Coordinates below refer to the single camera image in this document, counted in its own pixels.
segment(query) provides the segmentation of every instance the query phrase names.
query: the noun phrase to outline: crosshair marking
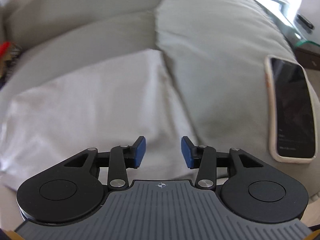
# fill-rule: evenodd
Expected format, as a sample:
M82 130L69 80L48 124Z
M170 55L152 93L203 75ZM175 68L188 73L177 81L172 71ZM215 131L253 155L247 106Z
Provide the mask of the crosshair marking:
M165 186L166 186L166 184L164 184L164 183L162 183L162 182L158 184L158 187L160 187L160 188L163 188L163 187L165 187Z

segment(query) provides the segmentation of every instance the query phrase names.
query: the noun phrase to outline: smartphone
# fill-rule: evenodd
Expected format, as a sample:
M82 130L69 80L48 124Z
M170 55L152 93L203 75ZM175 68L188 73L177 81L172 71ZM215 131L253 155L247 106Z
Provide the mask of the smartphone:
M310 163L317 153L315 113L301 65L268 56L269 152L279 162Z

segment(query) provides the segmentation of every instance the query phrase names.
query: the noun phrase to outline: phone screen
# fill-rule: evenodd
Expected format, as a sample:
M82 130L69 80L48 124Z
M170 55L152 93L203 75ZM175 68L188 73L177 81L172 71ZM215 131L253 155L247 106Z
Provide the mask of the phone screen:
M280 156L312 158L315 127L310 94L302 68L271 59L276 91L277 151Z

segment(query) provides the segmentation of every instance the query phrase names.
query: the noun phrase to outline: silver rivet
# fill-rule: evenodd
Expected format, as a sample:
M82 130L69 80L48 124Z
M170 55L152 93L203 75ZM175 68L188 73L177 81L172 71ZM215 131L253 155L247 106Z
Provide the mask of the silver rivet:
M211 187L213 184L212 180L209 179L201 179L198 181L198 185L201 187Z
M125 181L123 179L114 179L110 181L110 185L112 187L122 187L125 185Z

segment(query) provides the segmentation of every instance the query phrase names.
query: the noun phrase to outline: red object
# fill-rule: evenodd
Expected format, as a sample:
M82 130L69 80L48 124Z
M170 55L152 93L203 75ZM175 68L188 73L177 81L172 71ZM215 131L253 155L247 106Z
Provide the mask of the red object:
M6 41L0 46L0 57L2 57L10 46L10 42Z

